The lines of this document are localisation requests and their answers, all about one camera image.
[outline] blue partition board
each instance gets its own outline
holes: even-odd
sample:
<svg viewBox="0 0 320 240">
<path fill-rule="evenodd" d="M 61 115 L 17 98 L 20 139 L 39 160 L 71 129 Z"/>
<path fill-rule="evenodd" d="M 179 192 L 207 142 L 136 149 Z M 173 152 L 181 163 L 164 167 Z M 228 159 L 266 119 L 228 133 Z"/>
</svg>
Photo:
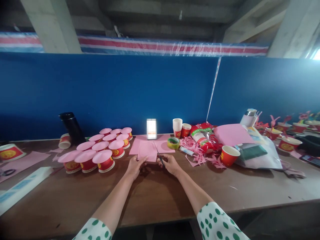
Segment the blue partition board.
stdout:
<svg viewBox="0 0 320 240">
<path fill-rule="evenodd" d="M 320 61 L 222 57 L 208 122 L 239 123 L 248 108 L 263 111 L 260 121 L 320 111 Z"/>
<path fill-rule="evenodd" d="M 58 115 L 74 112 L 85 136 L 103 128 L 171 133 L 172 119 L 206 119 L 218 58 L 1 53 L 1 140 L 66 133 Z"/>
</svg>

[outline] roll of tape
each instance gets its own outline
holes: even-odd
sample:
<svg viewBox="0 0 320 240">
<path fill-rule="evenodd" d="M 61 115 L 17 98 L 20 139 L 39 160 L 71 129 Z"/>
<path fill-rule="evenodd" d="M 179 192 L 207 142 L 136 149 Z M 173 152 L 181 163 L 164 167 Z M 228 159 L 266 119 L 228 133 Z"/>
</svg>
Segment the roll of tape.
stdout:
<svg viewBox="0 0 320 240">
<path fill-rule="evenodd" d="M 180 147 L 180 140 L 176 137 L 169 137 L 167 141 L 167 146 L 170 149 L 178 149 Z"/>
</svg>

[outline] stack of paper cups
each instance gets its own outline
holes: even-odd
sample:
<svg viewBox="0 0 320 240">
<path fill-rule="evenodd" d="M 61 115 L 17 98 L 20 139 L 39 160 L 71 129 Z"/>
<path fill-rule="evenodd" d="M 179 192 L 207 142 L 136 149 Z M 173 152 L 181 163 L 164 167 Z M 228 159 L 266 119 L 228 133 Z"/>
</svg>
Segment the stack of paper cups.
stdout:
<svg viewBox="0 0 320 240">
<path fill-rule="evenodd" d="M 174 136 L 179 138 L 181 136 L 181 129 L 182 129 L 182 119 L 175 118 L 172 120 L 173 123 L 173 133 Z"/>
</svg>

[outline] paper cup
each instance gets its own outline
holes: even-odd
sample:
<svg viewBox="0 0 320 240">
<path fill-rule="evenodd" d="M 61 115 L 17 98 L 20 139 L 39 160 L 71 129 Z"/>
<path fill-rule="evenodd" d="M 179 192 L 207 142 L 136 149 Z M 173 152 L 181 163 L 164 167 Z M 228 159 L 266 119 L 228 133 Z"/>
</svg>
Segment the paper cup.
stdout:
<svg viewBox="0 0 320 240">
<path fill-rule="evenodd" d="M 123 149 L 127 149 L 128 147 L 130 147 L 129 134 L 122 133 L 117 137 L 117 140 L 122 140 L 124 142 Z"/>
<path fill-rule="evenodd" d="M 83 173 L 92 172 L 93 170 L 95 170 L 98 167 L 97 164 L 92 162 L 92 159 L 93 159 L 94 155 L 96 155 L 96 153 L 97 153 L 96 151 L 90 149 L 90 150 L 87 150 L 87 151 L 80 153 L 75 158 L 74 161 L 76 163 L 80 163 Z"/>
<path fill-rule="evenodd" d="M 121 134 L 121 130 L 122 130 L 122 129 L 120 129 L 120 128 L 114 129 L 114 130 L 112 130 L 112 131 L 110 132 L 110 134 L 116 134 L 116 135 L 118 136 L 119 134 Z"/>
<path fill-rule="evenodd" d="M 94 135 L 91 138 L 89 138 L 89 142 L 95 142 L 95 143 L 101 142 L 103 137 L 104 137 L 103 134 Z"/>
<path fill-rule="evenodd" d="M 66 154 L 63 154 L 61 157 L 59 157 L 58 162 L 63 163 L 64 168 L 66 169 L 66 173 L 75 173 L 81 170 L 80 163 L 76 163 L 74 159 L 82 153 L 81 151 L 74 150 L 71 152 L 68 152 Z"/>
<path fill-rule="evenodd" d="M 109 149 L 112 150 L 112 158 L 118 159 L 124 155 L 124 142 L 122 140 L 115 140 L 109 144 Z"/>
<path fill-rule="evenodd" d="M 104 136 L 107 136 L 110 134 L 111 131 L 112 131 L 111 128 L 104 128 L 99 132 L 99 134 L 103 134 Z"/>
<path fill-rule="evenodd" d="M 61 148 L 61 149 L 67 149 L 70 146 L 71 146 L 71 138 L 70 138 L 69 133 L 63 134 L 60 137 L 60 141 L 59 141 L 58 147 Z"/>
<path fill-rule="evenodd" d="M 309 125 L 303 123 L 293 123 L 292 131 L 296 133 L 303 133 L 308 126 Z"/>
<path fill-rule="evenodd" d="M 22 158 L 25 155 L 26 153 L 13 143 L 6 144 L 0 147 L 0 159 L 3 162 L 11 162 Z"/>
<path fill-rule="evenodd" d="M 298 139 L 283 136 L 279 143 L 278 149 L 284 152 L 292 152 L 295 148 L 297 148 L 302 142 Z"/>
<path fill-rule="evenodd" d="M 291 124 L 283 124 L 283 123 L 278 123 L 277 126 L 275 126 L 275 129 L 281 131 L 281 132 L 286 132 L 289 127 L 292 127 Z"/>
<path fill-rule="evenodd" d="M 132 128 L 126 127 L 121 130 L 121 133 L 129 134 L 129 141 L 133 139 Z"/>
<path fill-rule="evenodd" d="M 187 137 L 190 133 L 191 125 L 188 123 L 182 124 L 181 137 Z"/>
<path fill-rule="evenodd" d="M 105 136 L 102 140 L 111 143 L 114 140 L 116 140 L 116 137 L 117 137 L 116 134 L 109 134 L 108 136 Z"/>
<path fill-rule="evenodd" d="M 276 140 L 281 133 L 282 132 L 277 129 L 273 129 L 273 131 L 271 132 L 271 128 L 267 128 L 266 137 L 270 138 L 273 141 Z"/>
<path fill-rule="evenodd" d="M 223 146 L 220 160 L 226 167 L 230 167 L 239 156 L 240 152 L 234 147 Z"/>
<path fill-rule="evenodd" d="M 96 144 L 95 142 L 84 142 L 77 146 L 77 150 L 86 151 L 86 150 L 92 149 L 92 146 L 95 144 Z"/>
<path fill-rule="evenodd" d="M 108 145 L 109 145 L 109 142 L 102 141 L 93 145 L 92 150 L 100 152 L 100 151 L 106 150 Z"/>
<path fill-rule="evenodd" d="M 104 173 L 110 171 L 114 167 L 114 160 L 112 159 L 112 151 L 104 150 L 98 152 L 92 159 L 98 165 L 99 172 Z"/>
</svg>

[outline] scissors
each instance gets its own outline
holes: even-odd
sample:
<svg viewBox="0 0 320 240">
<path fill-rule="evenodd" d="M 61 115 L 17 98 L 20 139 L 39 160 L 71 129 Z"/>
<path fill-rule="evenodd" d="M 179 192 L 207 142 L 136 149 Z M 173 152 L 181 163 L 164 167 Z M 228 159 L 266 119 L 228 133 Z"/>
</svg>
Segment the scissors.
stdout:
<svg viewBox="0 0 320 240">
<path fill-rule="evenodd" d="M 164 164 L 163 164 L 163 161 L 162 161 L 162 158 L 161 158 L 161 156 L 160 156 L 160 153 L 158 152 L 158 149 L 157 149 L 156 144 L 155 144 L 154 142 L 153 142 L 153 144 L 154 144 L 154 146 L 156 147 L 156 150 L 157 150 L 158 156 L 159 156 L 159 158 L 160 158 L 160 160 L 161 160 L 161 163 L 162 163 L 162 165 L 163 165 L 163 168 L 166 169 L 166 167 L 165 167 Z"/>
</svg>

